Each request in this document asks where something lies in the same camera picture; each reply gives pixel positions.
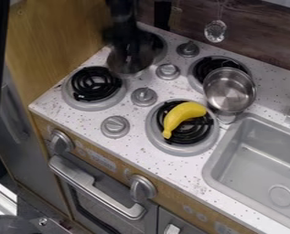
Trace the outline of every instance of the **sink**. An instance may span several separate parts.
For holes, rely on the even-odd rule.
[[[290,129],[244,114],[202,174],[211,187],[290,228]]]

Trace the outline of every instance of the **banana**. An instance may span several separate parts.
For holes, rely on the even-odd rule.
[[[204,116],[207,109],[196,102],[183,102],[174,107],[164,119],[163,136],[169,139],[172,136],[172,131],[175,130],[182,122]]]

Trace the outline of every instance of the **speckled countertop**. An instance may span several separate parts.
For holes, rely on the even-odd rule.
[[[247,112],[253,112],[290,128],[284,123],[285,115],[290,108],[290,71],[200,42],[196,42],[200,47],[200,54],[196,58],[182,58],[177,54],[176,47],[187,42],[186,37],[154,27],[143,27],[166,40],[169,50],[166,57],[158,64],[170,62],[178,65],[181,68],[181,76],[178,79],[161,80],[157,78],[156,66],[158,64],[152,65],[140,78],[127,81],[128,92],[119,104],[101,112],[82,112],[71,108],[61,97],[59,84],[62,80],[31,103],[29,109],[86,141],[114,153],[124,161],[145,170],[152,176],[163,180],[254,231],[290,234],[289,228],[225,196],[206,184],[201,171],[216,145],[204,154],[191,157],[176,157],[161,152],[147,140],[145,135],[145,117],[152,107],[141,108],[131,102],[133,90],[149,87],[158,93],[157,103],[169,99],[191,99],[206,103],[202,94],[191,89],[188,84],[186,78],[188,67],[196,59],[205,56],[227,56],[238,59],[245,64],[252,72],[258,87],[256,101]],[[101,49],[84,62],[81,67],[104,65],[109,51],[109,48]],[[121,139],[106,138],[100,131],[102,121],[112,115],[121,115],[128,119],[131,124],[131,131]],[[220,138],[225,134],[226,128],[226,125],[220,127]]]

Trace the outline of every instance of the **metal pot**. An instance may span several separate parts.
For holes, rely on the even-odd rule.
[[[234,68],[213,70],[204,79],[203,90],[210,107],[217,110],[218,118],[224,123],[233,122],[239,113],[252,105],[256,97],[252,78]]]

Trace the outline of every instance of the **silver knob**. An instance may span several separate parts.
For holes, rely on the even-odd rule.
[[[128,134],[129,122],[122,116],[111,116],[102,122],[102,133],[112,139],[121,138]]]
[[[74,143],[64,132],[55,129],[51,134],[50,148],[54,154],[64,154],[74,149]]]
[[[157,192],[150,180],[141,175],[132,175],[130,193],[133,201],[142,203],[156,197]]]
[[[168,224],[164,230],[164,234],[180,234],[180,228],[176,227],[173,224]]]
[[[141,107],[151,106],[157,101],[157,95],[154,90],[149,88],[140,88],[132,93],[133,104]]]
[[[199,54],[199,47],[190,40],[187,43],[179,45],[177,47],[177,53],[182,57],[193,58]]]
[[[174,64],[167,63],[156,69],[156,75],[163,80],[174,80],[180,75],[180,71]]]

